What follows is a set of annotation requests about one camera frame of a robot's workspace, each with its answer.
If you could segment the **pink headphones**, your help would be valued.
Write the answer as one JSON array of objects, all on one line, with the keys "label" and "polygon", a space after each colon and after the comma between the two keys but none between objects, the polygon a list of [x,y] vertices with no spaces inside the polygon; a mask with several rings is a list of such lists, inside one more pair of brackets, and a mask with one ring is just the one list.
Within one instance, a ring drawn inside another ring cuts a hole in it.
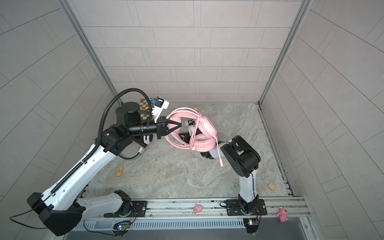
[{"label": "pink headphones", "polygon": [[182,150],[192,150],[200,153],[209,152],[218,146],[217,130],[210,120],[201,113],[191,108],[178,108],[172,111],[167,120],[181,123],[181,118],[193,119],[195,126],[190,134],[190,140],[186,143],[179,136],[179,129],[171,132],[171,136],[176,139],[180,145],[173,143],[168,136],[167,141],[174,147]]}]

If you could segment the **white black headphones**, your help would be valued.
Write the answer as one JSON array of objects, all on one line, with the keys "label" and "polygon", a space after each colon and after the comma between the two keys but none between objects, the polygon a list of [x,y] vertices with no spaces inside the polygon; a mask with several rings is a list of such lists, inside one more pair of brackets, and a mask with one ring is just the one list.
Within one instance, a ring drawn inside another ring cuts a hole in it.
[{"label": "white black headphones", "polygon": [[119,154],[120,158],[132,161],[140,157],[145,152],[146,147],[153,141],[153,135],[135,136],[133,137],[133,141],[140,145],[138,153],[133,157],[124,157],[123,155]]}]

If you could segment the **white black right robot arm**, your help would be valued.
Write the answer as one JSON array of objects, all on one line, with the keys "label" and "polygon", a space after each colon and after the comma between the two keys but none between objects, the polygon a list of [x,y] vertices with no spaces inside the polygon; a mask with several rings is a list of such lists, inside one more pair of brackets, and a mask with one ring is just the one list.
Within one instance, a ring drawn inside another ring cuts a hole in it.
[{"label": "white black right robot arm", "polygon": [[260,155],[241,136],[229,142],[216,141],[199,133],[195,136],[193,149],[204,158],[225,158],[240,178],[239,208],[246,215],[260,212],[259,195],[256,190],[256,174]]}]

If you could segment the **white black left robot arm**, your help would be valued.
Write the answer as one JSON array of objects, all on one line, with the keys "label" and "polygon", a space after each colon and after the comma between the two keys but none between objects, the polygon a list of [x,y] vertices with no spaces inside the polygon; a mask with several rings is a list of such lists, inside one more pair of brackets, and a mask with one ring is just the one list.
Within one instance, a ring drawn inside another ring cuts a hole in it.
[{"label": "white black left robot arm", "polygon": [[181,127],[181,124],[161,116],[168,106],[169,102],[164,99],[151,100],[149,117],[142,121],[139,104],[124,103],[116,109],[117,122],[107,129],[104,123],[109,112],[105,111],[101,133],[86,155],[50,188],[28,197],[27,203],[45,227],[59,237],[93,217],[133,217],[132,200],[124,191],[91,199],[81,198],[81,194],[93,177],[129,146],[134,137],[155,134],[161,138]]}]

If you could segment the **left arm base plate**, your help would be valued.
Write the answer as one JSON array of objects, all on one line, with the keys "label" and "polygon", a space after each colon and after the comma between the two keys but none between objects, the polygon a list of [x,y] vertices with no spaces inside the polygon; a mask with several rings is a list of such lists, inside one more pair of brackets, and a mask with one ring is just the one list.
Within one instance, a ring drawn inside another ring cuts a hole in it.
[{"label": "left arm base plate", "polygon": [[104,214],[104,218],[141,218],[146,214],[147,205],[147,201],[126,202],[123,203],[117,212]]}]

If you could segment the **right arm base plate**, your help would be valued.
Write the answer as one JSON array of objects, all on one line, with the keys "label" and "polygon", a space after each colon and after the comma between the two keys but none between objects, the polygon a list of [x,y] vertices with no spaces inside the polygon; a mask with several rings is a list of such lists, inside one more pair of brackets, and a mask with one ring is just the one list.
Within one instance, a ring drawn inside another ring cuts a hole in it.
[{"label": "right arm base plate", "polygon": [[220,206],[226,209],[228,216],[266,216],[268,214],[263,199],[254,199],[250,203],[241,198],[228,199],[220,202]]}]

